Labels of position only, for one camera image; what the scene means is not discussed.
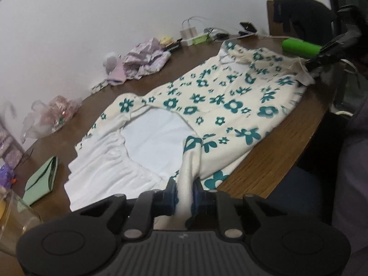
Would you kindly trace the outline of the cream green-flowered garment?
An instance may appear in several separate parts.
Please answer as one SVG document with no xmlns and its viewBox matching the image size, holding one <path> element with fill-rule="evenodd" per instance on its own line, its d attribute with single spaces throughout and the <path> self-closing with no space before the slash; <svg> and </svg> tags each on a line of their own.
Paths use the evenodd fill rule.
<svg viewBox="0 0 368 276">
<path fill-rule="evenodd" d="M 296 107 L 314 83 L 302 58 L 224 42 L 219 53 L 144 96 L 118 96 L 76 145 L 64 186 L 70 210 L 114 194 L 129 199 L 176 183 L 172 216 L 193 217 L 193 182 L 215 190 Z"/>
</svg>

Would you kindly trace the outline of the bright green roll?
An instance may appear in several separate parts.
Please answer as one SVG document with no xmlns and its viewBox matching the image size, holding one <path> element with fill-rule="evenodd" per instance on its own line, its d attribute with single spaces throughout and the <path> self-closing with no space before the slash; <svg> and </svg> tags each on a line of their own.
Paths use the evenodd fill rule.
<svg viewBox="0 0 368 276">
<path fill-rule="evenodd" d="M 298 57 L 305 59 L 311 59 L 317 56 L 322 49 L 322 47 L 319 45 L 299 39 L 285 39 L 283 40 L 281 46 L 282 50 L 286 53 L 297 55 Z"/>
</svg>

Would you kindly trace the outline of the black office chair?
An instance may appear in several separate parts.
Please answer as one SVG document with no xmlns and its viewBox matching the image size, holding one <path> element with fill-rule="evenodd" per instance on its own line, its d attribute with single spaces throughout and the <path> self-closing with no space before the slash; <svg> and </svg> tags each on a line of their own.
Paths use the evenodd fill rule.
<svg viewBox="0 0 368 276">
<path fill-rule="evenodd" d="M 345 69 L 334 101 L 336 110 L 352 113 L 367 95 L 367 0 L 330 0 L 330 4 L 326 6 L 317 0 L 269 0 L 270 34 L 323 47 L 342 33 L 336 15 L 339 9 L 350 4 L 357 6 L 362 13 L 362 49 L 347 52 L 346 58 L 340 60 Z"/>
</svg>

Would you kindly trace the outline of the green fabric pouch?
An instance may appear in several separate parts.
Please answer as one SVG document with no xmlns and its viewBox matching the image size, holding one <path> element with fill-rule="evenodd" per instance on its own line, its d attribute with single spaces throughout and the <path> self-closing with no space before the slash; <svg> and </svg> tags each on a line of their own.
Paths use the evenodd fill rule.
<svg viewBox="0 0 368 276">
<path fill-rule="evenodd" d="M 23 196 L 28 206 L 52 192 L 58 165 L 58 158 L 53 156 L 28 179 Z"/>
</svg>

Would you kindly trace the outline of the green translucent case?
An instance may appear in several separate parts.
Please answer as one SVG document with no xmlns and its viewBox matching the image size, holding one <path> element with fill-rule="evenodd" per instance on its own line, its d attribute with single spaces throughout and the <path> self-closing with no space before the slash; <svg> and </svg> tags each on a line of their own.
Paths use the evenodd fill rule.
<svg viewBox="0 0 368 276">
<path fill-rule="evenodd" d="M 211 41 L 212 41 L 212 37 L 210 34 L 200 34 L 192 38 L 192 45 L 198 45 L 198 44 L 202 44 L 205 42 L 211 42 Z"/>
</svg>

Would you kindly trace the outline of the white charger adapter right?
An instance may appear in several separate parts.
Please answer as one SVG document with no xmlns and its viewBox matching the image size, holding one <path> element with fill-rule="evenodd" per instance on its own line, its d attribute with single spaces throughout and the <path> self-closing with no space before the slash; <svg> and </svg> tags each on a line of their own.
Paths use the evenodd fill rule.
<svg viewBox="0 0 368 276">
<path fill-rule="evenodd" d="M 198 36 L 198 32 L 196 30 L 196 27 L 189 27 L 188 31 L 189 31 L 189 34 L 190 34 L 191 38 Z"/>
</svg>

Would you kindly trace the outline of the white power strip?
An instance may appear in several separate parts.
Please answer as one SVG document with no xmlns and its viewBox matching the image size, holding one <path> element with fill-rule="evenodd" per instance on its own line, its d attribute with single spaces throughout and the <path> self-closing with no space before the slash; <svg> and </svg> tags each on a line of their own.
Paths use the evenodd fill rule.
<svg viewBox="0 0 368 276">
<path fill-rule="evenodd" d="M 188 39 L 188 40 L 181 40 L 181 44 L 183 46 L 195 46 L 195 45 L 192 45 L 192 38 L 191 39 Z"/>
</svg>

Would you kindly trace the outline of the pink folded garment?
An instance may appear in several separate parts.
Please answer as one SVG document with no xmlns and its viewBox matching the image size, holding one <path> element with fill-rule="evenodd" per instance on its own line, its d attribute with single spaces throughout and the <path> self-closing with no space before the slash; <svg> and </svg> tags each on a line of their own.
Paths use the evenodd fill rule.
<svg viewBox="0 0 368 276">
<path fill-rule="evenodd" d="M 122 63 L 118 63 L 113 71 L 107 77 L 107 82 L 111 86 L 122 85 L 127 80 L 125 75 L 124 66 Z"/>
</svg>

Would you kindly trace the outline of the white charger adapter left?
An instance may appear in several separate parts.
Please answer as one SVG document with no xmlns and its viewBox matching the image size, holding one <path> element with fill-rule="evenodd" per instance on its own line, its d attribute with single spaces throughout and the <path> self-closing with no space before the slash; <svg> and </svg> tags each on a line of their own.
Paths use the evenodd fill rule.
<svg viewBox="0 0 368 276">
<path fill-rule="evenodd" d="M 183 40 L 188 40 L 188 39 L 191 39 L 192 38 L 192 35 L 191 35 L 191 32 L 190 32 L 190 29 L 182 29 L 180 31 L 180 34 L 181 34 L 181 38 Z"/>
</svg>

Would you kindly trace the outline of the clear glass jar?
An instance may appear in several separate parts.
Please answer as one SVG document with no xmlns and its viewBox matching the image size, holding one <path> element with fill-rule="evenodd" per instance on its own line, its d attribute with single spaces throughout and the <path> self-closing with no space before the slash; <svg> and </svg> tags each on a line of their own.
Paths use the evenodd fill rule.
<svg viewBox="0 0 368 276">
<path fill-rule="evenodd" d="M 1 187 L 1 252 L 16 256 L 16 245 L 29 229 L 42 224 L 42 219 L 13 190 Z"/>
</svg>

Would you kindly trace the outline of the clear plastic snack bag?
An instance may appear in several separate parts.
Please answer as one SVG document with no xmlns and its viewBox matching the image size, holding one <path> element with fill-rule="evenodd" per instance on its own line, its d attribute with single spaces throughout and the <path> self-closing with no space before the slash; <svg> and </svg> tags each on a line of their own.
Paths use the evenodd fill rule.
<svg viewBox="0 0 368 276">
<path fill-rule="evenodd" d="M 61 129 L 82 106 L 82 99 L 68 100 L 58 95 L 49 103 L 36 100 L 31 105 L 31 111 L 23 121 L 20 142 L 25 143 L 27 138 L 44 138 Z"/>
</svg>

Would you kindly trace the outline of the dark gift box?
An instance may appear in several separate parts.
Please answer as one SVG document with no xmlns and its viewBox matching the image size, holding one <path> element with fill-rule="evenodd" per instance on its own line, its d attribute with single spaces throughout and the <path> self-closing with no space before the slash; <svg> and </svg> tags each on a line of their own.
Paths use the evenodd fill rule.
<svg viewBox="0 0 368 276">
<path fill-rule="evenodd" d="M 173 43 L 169 44 L 168 46 L 166 46 L 164 48 L 164 51 L 172 53 L 172 52 L 175 52 L 175 51 L 179 51 L 180 49 L 182 49 L 181 40 L 177 40 L 176 42 L 173 42 Z"/>
</svg>

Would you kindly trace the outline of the white knit plush toy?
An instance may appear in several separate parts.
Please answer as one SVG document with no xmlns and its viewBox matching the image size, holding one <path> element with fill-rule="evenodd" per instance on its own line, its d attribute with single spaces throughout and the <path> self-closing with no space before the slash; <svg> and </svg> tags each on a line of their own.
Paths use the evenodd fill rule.
<svg viewBox="0 0 368 276">
<path fill-rule="evenodd" d="M 110 74 L 116 68 L 121 55 L 115 52 L 110 52 L 103 58 L 103 67 L 105 68 L 107 74 Z"/>
</svg>

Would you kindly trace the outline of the purple knit vase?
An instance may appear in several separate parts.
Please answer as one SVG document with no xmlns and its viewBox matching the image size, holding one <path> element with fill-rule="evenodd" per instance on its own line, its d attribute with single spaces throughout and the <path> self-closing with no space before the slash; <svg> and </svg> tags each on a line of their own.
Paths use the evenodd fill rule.
<svg viewBox="0 0 368 276">
<path fill-rule="evenodd" d="M 14 138 L 0 125 L 0 156 L 12 169 L 22 160 L 23 152 L 15 145 Z"/>
</svg>

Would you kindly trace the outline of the yellow snack box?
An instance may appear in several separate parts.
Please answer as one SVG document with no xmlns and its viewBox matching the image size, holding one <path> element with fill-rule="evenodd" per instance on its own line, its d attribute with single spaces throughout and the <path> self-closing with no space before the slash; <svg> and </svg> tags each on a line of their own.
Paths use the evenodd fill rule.
<svg viewBox="0 0 368 276">
<path fill-rule="evenodd" d="M 162 47 L 169 46 L 169 45 L 173 44 L 174 42 L 175 42 L 175 40 L 172 37 L 168 37 L 168 36 L 162 37 L 160 39 L 160 45 Z"/>
</svg>

